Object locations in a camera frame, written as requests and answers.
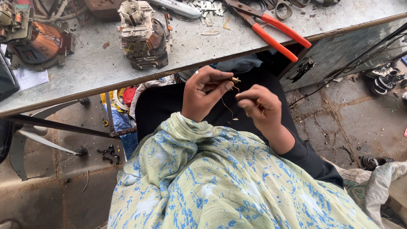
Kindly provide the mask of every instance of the cabinet door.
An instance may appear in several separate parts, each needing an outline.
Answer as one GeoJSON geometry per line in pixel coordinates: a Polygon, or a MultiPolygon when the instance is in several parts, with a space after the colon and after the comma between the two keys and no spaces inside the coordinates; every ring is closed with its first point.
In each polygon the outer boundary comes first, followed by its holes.
{"type": "MultiPolygon", "coordinates": [[[[287,74],[280,79],[284,91],[326,81],[328,79],[325,78],[326,76],[329,76],[332,72],[335,72],[350,63],[353,59],[367,51],[406,22],[407,18],[403,18],[386,24],[321,39],[302,59],[298,60],[287,74]],[[293,78],[296,76],[299,66],[306,63],[308,57],[311,57],[316,63],[315,66],[305,73],[301,79],[295,83],[291,83],[292,80],[287,78],[293,78]]],[[[407,52],[407,43],[402,42],[403,40],[404,38],[397,40],[391,46],[387,47],[380,55],[342,75],[376,68],[400,54],[407,52]]]]}

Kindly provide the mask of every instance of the pliers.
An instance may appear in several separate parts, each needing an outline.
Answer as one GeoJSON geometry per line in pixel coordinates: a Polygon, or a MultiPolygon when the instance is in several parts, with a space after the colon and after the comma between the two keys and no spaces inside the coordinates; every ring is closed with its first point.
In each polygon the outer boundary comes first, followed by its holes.
{"type": "Polygon", "coordinates": [[[294,30],[286,26],[284,23],[278,21],[277,19],[274,19],[270,15],[262,13],[261,11],[251,8],[245,4],[242,4],[238,0],[223,0],[223,2],[226,4],[227,7],[231,8],[232,11],[239,15],[243,21],[250,24],[252,26],[252,29],[258,35],[260,35],[267,43],[269,43],[271,46],[277,49],[277,51],[282,53],[292,62],[297,62],[298,58],[292,52],[286,49],[283,45],[274,40],[269,34],[267,34],[266,31],[264,31],[263,28],[252,18],[252,16],[256,18],[261,18],[262,21],[267,22],[275,26],[276,28],[280,29],[282,32],[296,40],[305,48],[311,47],[310,42],[301,37],[298,33],[296,33],[294,30]]]}

